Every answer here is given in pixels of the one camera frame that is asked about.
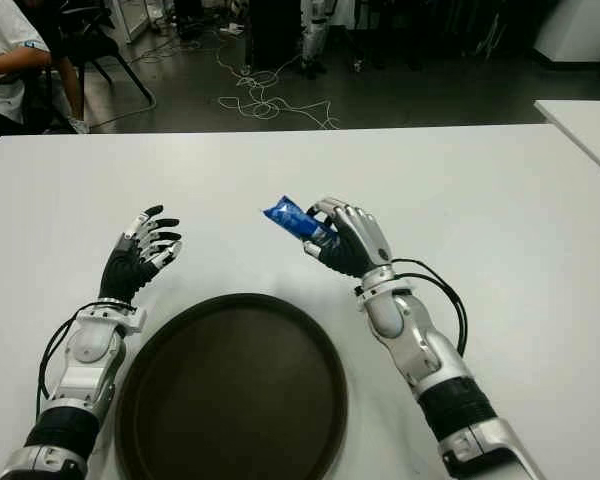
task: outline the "black cable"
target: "black cable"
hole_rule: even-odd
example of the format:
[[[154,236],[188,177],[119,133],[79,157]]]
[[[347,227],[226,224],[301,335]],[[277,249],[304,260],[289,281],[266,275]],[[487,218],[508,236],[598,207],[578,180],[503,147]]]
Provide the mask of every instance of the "black cable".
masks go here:
[[[451,287],[451,285],[449,285],[440,275],[438,275],[426,263],[424,263],[420,260],[415,260],[415,259],[411,259],[411,258],[396,258],[393,260],[393,263],[399,263],[399,262],[414,263],[416,265],[419,265],[422,268],[424,268],[425,270],[427,270],[429,273],[431,273],[431,275],[433,275],[433,277],[435,277],[435,278],[431,278],[428,275],[422,275],[419,273],[405,273],[405,274],[401,274],[401,275],[397,276],[398,278],[412,277],[412,278],[419,278],[422,280],[427,280],[428,282],[436,285],[438,288],[440,288],[440,290],[442,290],[445,293],[445,295],[449,298],[449,301],[453,305],[454,309],[456,310],[456,314],[458,315],[458,343],[457,343],[456,349],[458,351],[458,354],[460,356],[463,356],[465,349],[467,347],[467,339],[468,339],[468,334],[469,334],[469,321],[467,318],[467,311],[464,308],[464,304],[462,303],[462,299],[460,298],[460,296]]]
[[[56,350],[58,350],[58,347],[60,347],[60,345],[62,344],[62,342],[68,335],[69,330],[71,330],[71,326],[73,325],[73,322],[76,320],[76,317],[78,316],[78,313],[80,313],[80,311],[84,310],[85,308],[95,307],[95,306],[125,308],[125,309],[131,310],[131,311],[136,310],[131,305],[128,305],[125,303],[91,302],[91,303],[87,303],[86,305],[83,305],[78,310],[76,310],[76,312],[71,316],[71,318],[69,318],[67,321],[65,321],[62,325],[60,325],[58,327],[58,329],[53,333],[53,335],[47,342],[47,346],[44,350],[44,353],[42,354],[42,359],[40,360],[40,366],[38,368],[38,386],[36,389],[36,420],[38,419],[38,416],[40,415],[40,396],[44,395],[45,399],[49,398],[49,391],[47,390],[47,385],[46,385],[46,374],[47,374],[47,365],[49,364],[51,357],[53,357],[53,354],[56,353]]]

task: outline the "gray floor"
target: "gray floor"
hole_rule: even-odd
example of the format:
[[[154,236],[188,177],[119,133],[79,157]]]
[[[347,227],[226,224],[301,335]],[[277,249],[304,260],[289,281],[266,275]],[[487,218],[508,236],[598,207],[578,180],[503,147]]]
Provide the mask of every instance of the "gray floor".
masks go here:
[[[169,36],[146,32],[132,47],[124,46],[125,58],[133,59],[155,48]],[[244,118],[218,104],[218,97],[239,96],[248,103],[245,87],[216,62],[239,69],[244,58],[240,39],[221,41],[207,32],[197,50],[174,48],[174,40],[159,50],[160,58],[133,63],[133,69],[155,94],[158,105],[150,112],[133,115],[95,128],[94,133],[219,132],[309,130],[318,124],[299,113],[283,112],[272,120]],[[429,60],[420,72],[412,72],[399,56],[387,59],[387,68],[365,65],[361,73],[351,69],[352,55],[342,43],[329,45],[325,53],[328,72],[316,80],[303,78],[293,69],[267,89],[267,98],[280,96],[292,105],[331,101],[331,116],[341,128],[392,128],[446,125],[482,125],[542,122],[533,108],[536,99],[600,100],[596,72],[550,71],[527,59]],[[87,73],[87,121],[94,125],[137,110],[145,99],[124,71],[103,61],[114,79],[113,87],[95,71]],[[311,112],[324,121],[324,108]]]

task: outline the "brown tray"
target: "brown tray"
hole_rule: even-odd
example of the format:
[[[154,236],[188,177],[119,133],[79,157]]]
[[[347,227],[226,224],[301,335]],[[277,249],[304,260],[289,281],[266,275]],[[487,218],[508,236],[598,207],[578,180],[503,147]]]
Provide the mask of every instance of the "brown tray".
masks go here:
[[[306,313],[274,297],[217,297],[142,348],[120,392],[127,480],[314,480],[339,452],[347,390]]]

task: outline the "blue snack bag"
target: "blue snack bag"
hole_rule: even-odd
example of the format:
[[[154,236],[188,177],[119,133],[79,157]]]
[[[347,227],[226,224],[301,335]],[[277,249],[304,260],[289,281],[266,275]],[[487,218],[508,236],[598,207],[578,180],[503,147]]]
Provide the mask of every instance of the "blue snack bag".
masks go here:
[[[311,240],[321,247],[337,240],[336,232],[307,215],[286,195],[275,206],[262,213],[300,240]]]

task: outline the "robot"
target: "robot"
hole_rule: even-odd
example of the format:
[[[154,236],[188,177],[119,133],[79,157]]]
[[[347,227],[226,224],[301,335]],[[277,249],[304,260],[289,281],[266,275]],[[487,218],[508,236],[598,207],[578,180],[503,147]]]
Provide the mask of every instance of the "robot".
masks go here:
[[[86,476],[114,397],[125,337],[140,332],[146,319],[146,312],[131,301],[182,246],[180,235],[161,230],[176,226],[178,220],[155,220],[161,212],[161,206],[146,210],[118,240],[105,266],[98,300],[74,316],[81,328],[67,343],[64,373],[24,447],[7,461],[1,480]],[[307,213],[324,214],[325,225],[338,241],[306,239],[305,252],[360,280],[358,302],[371,332],[387,348],[421,406],[449,475],[545,480],[511,426],[496,415],[456,348],[412,295],[408,279],[395,273],[391,249],[375,218],[334,198],[318,201]],[[44,378],[41,383],[39,390],[45,393]]]

